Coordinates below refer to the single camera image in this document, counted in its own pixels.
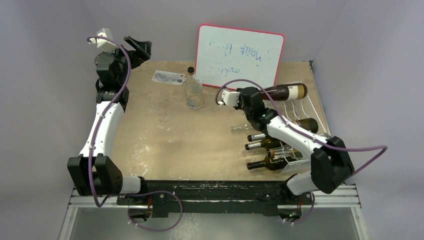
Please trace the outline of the brown wine bottle gold cap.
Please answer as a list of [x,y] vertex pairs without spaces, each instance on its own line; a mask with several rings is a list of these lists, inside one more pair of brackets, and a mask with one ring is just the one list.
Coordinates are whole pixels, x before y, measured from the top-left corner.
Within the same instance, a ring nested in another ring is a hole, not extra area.
[[308,87],[302,82],[293,82],[266,87],[260,93],[264,100],[270,97],[274,101],[293,101],[305,98]]

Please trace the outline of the white ruler set package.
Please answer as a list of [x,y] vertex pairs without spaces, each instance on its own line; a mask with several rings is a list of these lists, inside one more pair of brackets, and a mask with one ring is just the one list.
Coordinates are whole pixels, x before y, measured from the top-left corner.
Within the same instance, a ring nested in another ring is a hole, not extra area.
[[156,70],[151,79],[152,82],[168,85],[181,86],[186,80],[185,75],[181,73]]

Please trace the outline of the clear glass bottle black cap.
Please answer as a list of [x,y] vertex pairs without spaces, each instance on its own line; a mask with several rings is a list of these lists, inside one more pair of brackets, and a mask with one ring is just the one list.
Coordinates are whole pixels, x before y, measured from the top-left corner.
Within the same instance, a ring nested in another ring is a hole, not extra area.
[[195,76],[195,68],[187,68],[187,76],[182,84],[186,104],[191,109],[199,109],[203,106],[203,85]]

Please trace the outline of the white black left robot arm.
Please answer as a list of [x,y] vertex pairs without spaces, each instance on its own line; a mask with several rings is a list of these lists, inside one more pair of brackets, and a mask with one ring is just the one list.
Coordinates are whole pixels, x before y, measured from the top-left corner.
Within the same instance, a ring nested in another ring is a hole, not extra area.
[[123,175],[113,163],[111,152],[129,100],[131,70],[151,58],[152,42],[125,36],[124,41],[133,48],[127,50],[122,45],[107,49],[102,40],[109,38],[98,36],[95,41],[102,50],[94,60],[98,75],[95,119],[84,147],[78,156],[69,158],[67,169],[81,196],[129,194],[132,201],[142,205],[149,199],[144,178]]

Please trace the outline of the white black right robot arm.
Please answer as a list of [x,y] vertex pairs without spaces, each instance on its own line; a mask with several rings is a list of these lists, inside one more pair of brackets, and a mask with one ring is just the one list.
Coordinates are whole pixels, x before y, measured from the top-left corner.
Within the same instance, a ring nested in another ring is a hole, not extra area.
[[265,107],[257,88],[238,88],[233,106],[244,111],[255,130],[281,140],[310,160],[309,171],[295,174],[285,182],[280,191],[284,202],[292,204],[306,192],[330,194],[354,173],[353,163],[340,138],[327,139],[288,121],[279,111]]

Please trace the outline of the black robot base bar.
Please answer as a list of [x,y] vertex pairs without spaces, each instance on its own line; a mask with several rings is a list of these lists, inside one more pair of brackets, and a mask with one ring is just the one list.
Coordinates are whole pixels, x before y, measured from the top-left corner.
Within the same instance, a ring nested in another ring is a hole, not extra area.
[[154,218],[170,213],[287,215],[299,204],[312,203],[310,193],[289,196],[282,180],[145,180],[143,193],[125,196],[117,204],[131,208],[151,206]]

